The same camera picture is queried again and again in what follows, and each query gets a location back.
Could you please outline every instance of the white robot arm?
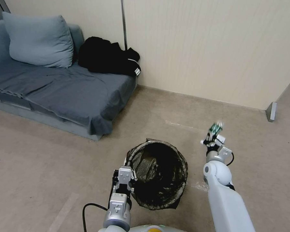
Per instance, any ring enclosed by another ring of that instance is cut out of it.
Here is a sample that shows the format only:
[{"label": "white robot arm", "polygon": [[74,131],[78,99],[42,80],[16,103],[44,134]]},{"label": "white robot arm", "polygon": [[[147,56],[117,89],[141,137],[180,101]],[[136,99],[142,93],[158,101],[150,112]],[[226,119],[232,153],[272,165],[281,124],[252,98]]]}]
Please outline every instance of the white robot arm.
[{"label": "white robot arm", "polygon": [[224,146],[225,138],[219,135],[222,123],[213,124],[201,143],[208,148],[203,174],[209,191],[208,200],[216,232],[255,232],[242,197],[235,191],[232,174],[225,159],[231,154]]}]

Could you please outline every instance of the black jacket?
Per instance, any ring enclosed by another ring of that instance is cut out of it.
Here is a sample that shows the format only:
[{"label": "black jacket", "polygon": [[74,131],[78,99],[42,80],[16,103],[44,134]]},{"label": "black jacket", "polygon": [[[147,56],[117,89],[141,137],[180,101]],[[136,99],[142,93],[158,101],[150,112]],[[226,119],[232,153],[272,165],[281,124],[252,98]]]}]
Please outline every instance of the black jacket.
[{"label": "black jacket", "polygon": [[123,51],[118,43],[90,37],[80,47],[78,65],[94,73],[138,76],[141,72],[139,59],[139,54],[132,48]]}]

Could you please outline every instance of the gray sofa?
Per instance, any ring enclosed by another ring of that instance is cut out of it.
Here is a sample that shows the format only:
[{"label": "gray sofa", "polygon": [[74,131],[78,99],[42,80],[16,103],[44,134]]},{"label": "gray sofa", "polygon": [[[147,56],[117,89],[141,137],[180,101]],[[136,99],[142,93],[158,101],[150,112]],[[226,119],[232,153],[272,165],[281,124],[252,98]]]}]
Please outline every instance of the gray sofa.
[{"label": "gray sofa", "polygon": [[[84,43],[79,26],[69,24],[74,57]],[[10,39],[0,21],[0,109],[92,140],[112,132],[136,77],[91,73],[74,62],[47,68],[11,59]]]}]

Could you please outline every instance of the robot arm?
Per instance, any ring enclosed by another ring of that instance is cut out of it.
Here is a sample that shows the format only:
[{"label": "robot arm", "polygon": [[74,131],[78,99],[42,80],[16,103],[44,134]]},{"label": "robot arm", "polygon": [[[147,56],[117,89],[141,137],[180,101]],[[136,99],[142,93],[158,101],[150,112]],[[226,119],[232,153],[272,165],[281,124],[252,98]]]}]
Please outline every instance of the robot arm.
[{"label": "robot arm", "polygon": [[224,146],[218,133],[222,124],[214,124],[205,140],[208,147],[203,174],[209,186],[208,199],[216,232],[255,232],[242,197],[232,184],[230,169],[224,164],[232,151]]},{"label": "robot arm", "polygon": [[121,166],[114,171],[112,192],[109,207],[99,232],[128,232],[130,230],[132,202],[130,199],[134,189],[132,184],[137,181],[135,172],[128,166]]}]

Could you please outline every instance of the tape mark on floor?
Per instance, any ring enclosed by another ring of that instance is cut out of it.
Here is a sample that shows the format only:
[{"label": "tape mark on floor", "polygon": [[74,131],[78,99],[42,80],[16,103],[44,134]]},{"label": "tape mark on floor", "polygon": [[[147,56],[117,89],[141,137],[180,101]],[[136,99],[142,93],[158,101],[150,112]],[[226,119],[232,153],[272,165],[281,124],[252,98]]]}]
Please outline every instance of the tape mark on floor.
[{"label": "tape mark on floor", "polygon": [[197,181],[194,184],[190,184],[190,186],[195,188],[195,189],[199,189],[199,190],[202,190],[204,192],[208,192],[208,185],[205,182]]},{"label": "tape mark on floor", "polygon": [[201,130],[201,129],[198,129],[198,128],[195,128],[195,127],[182,125],[182,124],[171,122],[171,121],[168,121],[168,120],[165,120],[165,123],[169,124],[171,126],[180,127],[181,129],[184,129],[184,130],[187,130],[187,131],[192,131],[192,132],[200,132],[200,131],[203,132],[204,131],[204,130]]},{"label": "tape mark on floor", "polygon": [[62,209],[60,210],[59,214],[55,218],[54,222],[50,226],[48,232],[57,232],[67,217],[68,213],[71,211],[72,206],[76,202],[79,194],[77,193],[72,193],[69,197],[69,199],[66,201],[66,203],[63,205]]}]

